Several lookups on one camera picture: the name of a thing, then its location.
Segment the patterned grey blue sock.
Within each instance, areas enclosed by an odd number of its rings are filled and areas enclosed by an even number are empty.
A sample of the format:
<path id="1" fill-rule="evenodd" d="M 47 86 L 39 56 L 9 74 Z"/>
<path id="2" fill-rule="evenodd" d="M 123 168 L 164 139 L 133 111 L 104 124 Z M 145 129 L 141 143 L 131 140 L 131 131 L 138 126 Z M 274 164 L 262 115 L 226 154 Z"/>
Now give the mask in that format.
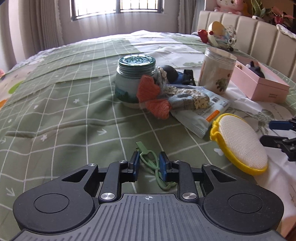
<path id="1" fill-rule="evenodd" d="M 161 88 L 160 97 L 166 98 L 173 110 L 197 110 L 207 108 L 210 98 L 192 85 L 169 84 L 166 73 L 157 67 L 154 82 Z"/>

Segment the dark framed window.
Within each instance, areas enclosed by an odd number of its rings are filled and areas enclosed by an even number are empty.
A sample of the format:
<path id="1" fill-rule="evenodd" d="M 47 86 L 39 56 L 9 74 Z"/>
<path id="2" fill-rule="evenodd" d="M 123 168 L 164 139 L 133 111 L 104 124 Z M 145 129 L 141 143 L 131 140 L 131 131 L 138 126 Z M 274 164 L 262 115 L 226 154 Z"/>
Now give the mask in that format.
<path id="1" fill-rule="evenodd" d="M 71 20 L 121 13 L 162 13 L 162 0 L 74 0 L 70 1 Z"/>

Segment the red leafed potted plant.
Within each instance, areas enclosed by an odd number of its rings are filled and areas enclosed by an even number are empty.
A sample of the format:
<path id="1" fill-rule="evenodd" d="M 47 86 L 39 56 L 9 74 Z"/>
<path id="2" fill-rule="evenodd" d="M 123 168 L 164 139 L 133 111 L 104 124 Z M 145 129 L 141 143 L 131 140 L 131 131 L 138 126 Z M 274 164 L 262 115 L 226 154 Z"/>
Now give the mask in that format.
<path id="1" fill-rule="evenodd" d="M 268 21 L 269 24 L 272 24 L 275 26 L 277 24 L 280 24 L 290 29 L 292 28 L 293 20 L 295 19 L 295 17 L 293 17 L 292 15 L 288 15 L 286 12 L 280 10 L 276 6 L 273 6 L 270 9 L 268 16 L 270 18 L 270 20 Z"/>

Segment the yellow round brush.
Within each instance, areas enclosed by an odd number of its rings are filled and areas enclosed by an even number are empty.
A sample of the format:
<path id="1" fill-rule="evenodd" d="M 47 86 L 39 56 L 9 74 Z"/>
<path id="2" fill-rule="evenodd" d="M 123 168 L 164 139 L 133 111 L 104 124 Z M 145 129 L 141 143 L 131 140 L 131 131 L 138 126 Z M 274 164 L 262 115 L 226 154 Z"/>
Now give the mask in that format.
<path id="1" fill-rule="evenodd" d="M 212 123 L 210 139 L 217 142 L 225 157 L 252 176 L 268 168 L 268 156 L 253 128 L 242 118 L 225 113 Z"/>

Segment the beige padded headboard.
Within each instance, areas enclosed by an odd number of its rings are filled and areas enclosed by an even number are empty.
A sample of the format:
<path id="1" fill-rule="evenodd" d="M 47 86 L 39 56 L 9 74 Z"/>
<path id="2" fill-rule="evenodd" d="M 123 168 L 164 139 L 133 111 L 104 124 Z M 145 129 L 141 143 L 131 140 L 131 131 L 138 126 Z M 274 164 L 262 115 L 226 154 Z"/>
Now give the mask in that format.
<path id="1" fill-rule="evenodd" d="M 234 26 L 238 50 L 295 81 L 295 39 L 266 22 L 214 11 L 200 12 L 197 30 L 206 30 L 214 21 Z"/>

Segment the beige left curtain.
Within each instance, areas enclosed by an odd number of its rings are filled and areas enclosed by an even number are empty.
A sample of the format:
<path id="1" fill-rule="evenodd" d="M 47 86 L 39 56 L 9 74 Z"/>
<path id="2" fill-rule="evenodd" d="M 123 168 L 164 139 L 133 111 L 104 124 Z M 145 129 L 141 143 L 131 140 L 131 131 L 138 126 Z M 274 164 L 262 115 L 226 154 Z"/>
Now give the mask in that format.
<path id="1" fill-rule="evenodd" d="M 64 45 L 58 1 L 9 1 L 16 61 Z"/>

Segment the clear ball toy with eyes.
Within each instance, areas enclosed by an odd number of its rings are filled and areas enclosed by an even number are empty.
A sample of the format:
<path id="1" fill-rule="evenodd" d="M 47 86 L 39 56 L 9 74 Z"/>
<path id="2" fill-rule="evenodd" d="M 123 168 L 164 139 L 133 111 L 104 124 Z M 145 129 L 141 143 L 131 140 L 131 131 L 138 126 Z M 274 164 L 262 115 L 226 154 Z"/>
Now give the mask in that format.
<path id="1" fill-rule="evenodd" d="M 233 25 L 224 26 L 218 21 L 212 22 L 208 27 L 208 42 L 211 46 L 234 51 L 234 46 L 237 41 L 236 29 Z"/>

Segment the green grid bed sheet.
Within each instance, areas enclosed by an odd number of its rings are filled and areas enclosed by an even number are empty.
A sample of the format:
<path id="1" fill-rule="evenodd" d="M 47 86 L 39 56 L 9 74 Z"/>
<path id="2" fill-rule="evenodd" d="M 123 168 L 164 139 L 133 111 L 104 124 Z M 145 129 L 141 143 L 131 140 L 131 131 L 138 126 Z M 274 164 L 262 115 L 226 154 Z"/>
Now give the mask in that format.
<path id="1" fill-rule="evenodd" d="M 198 77 L 205 49 L 196 36 L 138 31 L 53 49 L 7 73 L 1 92 L 12 94 L 1 108 L 1 240 L 19 232 L 12 208 L 20 194 L 90 163 L 128 160 L 139 141 L 193 167 L 212 164 L 256 181 L 283 201 L 281 235 L 294 230 L 295 163 L 281 150 L 267 149 L 267 171 L 251 177 L 208 136 L 197 137 L 173 117 L 128 108 L 115 96 L 120 57 L 145 53 Z"/>

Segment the pink cardboard box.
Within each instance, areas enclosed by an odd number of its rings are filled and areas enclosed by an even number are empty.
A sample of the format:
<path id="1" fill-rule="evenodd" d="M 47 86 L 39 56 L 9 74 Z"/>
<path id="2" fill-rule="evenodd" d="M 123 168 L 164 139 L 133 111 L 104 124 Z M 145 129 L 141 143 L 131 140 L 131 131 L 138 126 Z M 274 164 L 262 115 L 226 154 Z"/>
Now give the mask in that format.
<path id="1" fill-rule="evenodd" d="M 250 61 L 260 66 L 265 78 L 260 78 L 246 67 Z M 237 56 L 231 81 L 252 101 L 285 102 L 290 86 L 257 60 Z"/>

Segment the beige right curtain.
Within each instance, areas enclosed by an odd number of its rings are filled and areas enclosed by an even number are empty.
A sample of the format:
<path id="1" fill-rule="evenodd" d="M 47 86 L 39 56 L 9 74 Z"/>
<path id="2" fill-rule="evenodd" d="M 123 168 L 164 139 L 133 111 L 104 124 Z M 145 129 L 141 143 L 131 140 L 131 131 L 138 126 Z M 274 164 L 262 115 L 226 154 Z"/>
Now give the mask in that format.
<path id="1" fill-rule="evenodd" d="M 204 9 L 203 0 L 179 0 L 178 32 L 181 34 L 196 32 L 200 11 Z"/>

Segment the red small plush toy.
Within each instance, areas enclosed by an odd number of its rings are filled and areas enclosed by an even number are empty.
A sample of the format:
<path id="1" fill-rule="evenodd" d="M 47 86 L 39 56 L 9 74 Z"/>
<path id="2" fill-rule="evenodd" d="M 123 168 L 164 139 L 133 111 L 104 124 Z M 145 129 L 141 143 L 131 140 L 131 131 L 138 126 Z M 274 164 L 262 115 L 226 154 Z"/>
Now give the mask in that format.
<path id="1" fill-rule="evenodd" d="M 203 43 L 207 44 L 209 42 L 207 30 L 201 29 L 197 33 Z"/>

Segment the blue black plush toy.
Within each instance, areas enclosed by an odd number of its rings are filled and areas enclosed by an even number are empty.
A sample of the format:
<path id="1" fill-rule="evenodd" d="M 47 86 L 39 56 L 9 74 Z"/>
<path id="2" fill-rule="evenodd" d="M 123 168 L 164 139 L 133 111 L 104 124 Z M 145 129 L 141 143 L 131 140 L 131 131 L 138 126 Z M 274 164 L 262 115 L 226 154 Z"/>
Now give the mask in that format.
<path id="1" fill-rule="evenodd" d="M 193 70 L 185 69 L 183 72 L 179 72 L 170 65 L 160 65 L 159 69 L 166 73 L 169 84 L 196 86 Z"/>

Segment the clear plastic snack packet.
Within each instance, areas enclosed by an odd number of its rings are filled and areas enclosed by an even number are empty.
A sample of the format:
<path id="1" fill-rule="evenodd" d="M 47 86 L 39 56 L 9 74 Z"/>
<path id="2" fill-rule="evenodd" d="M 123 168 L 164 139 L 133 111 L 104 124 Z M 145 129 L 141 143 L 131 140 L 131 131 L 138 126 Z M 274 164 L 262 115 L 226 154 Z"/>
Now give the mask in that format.
<path id="1" fill-rule="evenodd" d="M 195 87 L 203 91 L 210 98 L 207 108 L 197 110 L 173 110 L 171 114 L 182 125 L 200 138 L 203 138 L 211 126 L 213 120 L 223 114 L 230 106 L 230 101 L 203 87 Z"/>

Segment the white crumpled cloth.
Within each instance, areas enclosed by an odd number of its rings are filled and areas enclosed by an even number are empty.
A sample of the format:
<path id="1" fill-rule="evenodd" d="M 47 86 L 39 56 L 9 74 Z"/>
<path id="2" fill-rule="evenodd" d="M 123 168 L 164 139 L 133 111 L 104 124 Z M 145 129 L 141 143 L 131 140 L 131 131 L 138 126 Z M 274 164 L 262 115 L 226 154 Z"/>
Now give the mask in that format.
<path id="1" fill-rule="evenodd" d="M 288 30 L 284 25 L 277 24 L 276 28 L 278 31 L 280 31 L 282 34 L 289 36 L 291 39 L 296 40 L 296 34 Z"/>

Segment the orange knitted cloth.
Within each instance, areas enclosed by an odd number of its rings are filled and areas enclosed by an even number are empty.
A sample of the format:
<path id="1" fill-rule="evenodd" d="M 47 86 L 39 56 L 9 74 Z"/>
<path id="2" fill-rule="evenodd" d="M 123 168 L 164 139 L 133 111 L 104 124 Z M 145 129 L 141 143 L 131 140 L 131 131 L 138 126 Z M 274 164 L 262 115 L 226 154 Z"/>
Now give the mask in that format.
<path id="1" fill-rule="evenodd" d="M 153 116 L 158 119 L 166 120 L 170 115 L 171 104 L 169 101 L 160 97 L 161 88 L 155 84 L 154 78 L 143 75 L 137 89 L 137 99 L 141 106 L 144 106 Z"/>

